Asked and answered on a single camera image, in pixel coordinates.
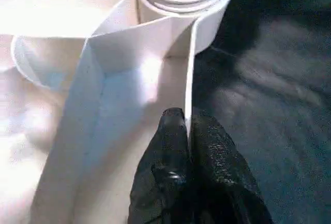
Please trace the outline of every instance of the gloved hand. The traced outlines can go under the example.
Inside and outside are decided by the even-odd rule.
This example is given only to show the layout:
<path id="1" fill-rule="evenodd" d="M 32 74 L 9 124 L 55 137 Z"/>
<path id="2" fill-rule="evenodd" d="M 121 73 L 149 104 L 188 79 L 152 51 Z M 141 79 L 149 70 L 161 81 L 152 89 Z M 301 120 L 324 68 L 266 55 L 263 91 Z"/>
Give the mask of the gloved hand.
<path id="1" fill-rule="evenodd" d="M 142 156 L 129 224 L 273 223 L 242 155 L 213 117 L 194 113 L 191 153 L 184 114 L 167 109 Z"/>

